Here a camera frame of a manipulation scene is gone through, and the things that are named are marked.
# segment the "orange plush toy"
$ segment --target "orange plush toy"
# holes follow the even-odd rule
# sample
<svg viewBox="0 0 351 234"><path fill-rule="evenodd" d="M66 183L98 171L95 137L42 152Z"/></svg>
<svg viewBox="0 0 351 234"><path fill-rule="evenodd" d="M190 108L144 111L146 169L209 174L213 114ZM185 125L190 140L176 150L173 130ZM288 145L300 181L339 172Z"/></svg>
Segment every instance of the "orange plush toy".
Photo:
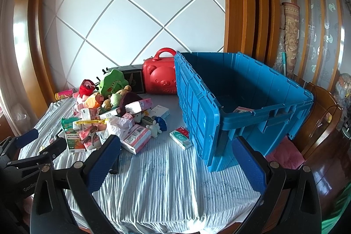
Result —
<svg viewBox="0 0 351 234"><path fill-rule="evenodd" d="M89 96L84 103L87 108L98 108L103 102L104 97L99 92L96 92Z"/></svg>

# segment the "white bedsheet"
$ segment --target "white bedsheet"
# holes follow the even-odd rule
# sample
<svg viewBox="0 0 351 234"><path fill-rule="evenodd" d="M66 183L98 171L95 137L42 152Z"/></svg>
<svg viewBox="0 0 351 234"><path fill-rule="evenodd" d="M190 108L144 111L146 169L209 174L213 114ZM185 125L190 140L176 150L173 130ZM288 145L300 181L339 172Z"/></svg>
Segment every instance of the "white bedsheet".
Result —
<svg viewBox="0 0 351 234"><path fill-rule="evenodd" d="M194 147L184 151L169 137L170 131L184 125L178 97L150 97L154 105L170 109L168 129L151 138L137 155L122 149L119 174L108 174L101 189L93 193L107 218L123 233L217 233L242 222L259 193L241 168L209 173ZM71 98L50 105L35 127L39 138L21 150L20 159L37 155L42 145L49 144L61 118L72 116L73 104ZM66 150L54 160L55 168L69 168L90 154L69 155ZM69 190L66 197L77 222L88 227Z"/></svg>

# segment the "storage bin lid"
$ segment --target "storage bin lid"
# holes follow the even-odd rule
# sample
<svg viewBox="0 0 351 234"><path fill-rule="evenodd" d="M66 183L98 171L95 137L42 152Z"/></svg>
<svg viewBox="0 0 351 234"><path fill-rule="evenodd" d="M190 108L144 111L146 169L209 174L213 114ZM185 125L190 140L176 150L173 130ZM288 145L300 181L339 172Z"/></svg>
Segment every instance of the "storage bin lid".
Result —
<svg viewBox="0 0 351 234"><path fill-rule="evenodd" d="M210 166L217 144L221 105L179 51L174 62L179 105L190 140L199 157Z"/></svg>

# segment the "red bear-shaped case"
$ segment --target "red bear-shaped case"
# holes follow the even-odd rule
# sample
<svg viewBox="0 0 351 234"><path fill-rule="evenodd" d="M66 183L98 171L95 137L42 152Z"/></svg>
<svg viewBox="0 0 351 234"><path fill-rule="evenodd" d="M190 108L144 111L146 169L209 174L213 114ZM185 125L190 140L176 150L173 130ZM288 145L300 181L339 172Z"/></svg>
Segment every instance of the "red bear-shaped case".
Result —
<svg viewBox="0 0 351 234"><path fill-rule="evenodd" d="M149 94L176 94L176 70L173 57L160 57L163 52L173 56L176 51L171 48L162 48L155 57L146 59L143 65L145 90Z"/></svg>

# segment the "suitcase handle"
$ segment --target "suitcase handle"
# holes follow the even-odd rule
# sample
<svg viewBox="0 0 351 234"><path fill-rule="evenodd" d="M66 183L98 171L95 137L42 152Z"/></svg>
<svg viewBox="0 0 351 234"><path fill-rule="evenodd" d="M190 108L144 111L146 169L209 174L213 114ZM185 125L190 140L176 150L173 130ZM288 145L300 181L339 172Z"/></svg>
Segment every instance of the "suitcase handle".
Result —
<svg viewBox="0 0 351 234"><path fill-rule="evenodd" d="M161 48L159 51L156 52L156 55L155 55L155 57L152 59L152 61L159 61L159 60L161 60L161 59L160 59L160 54L163 53L163 52L169 52L169 53L171 53L173 56L175 56L176 53L177 53L177 52L176 52L175 50L173 50L172 48Z"/></svg>

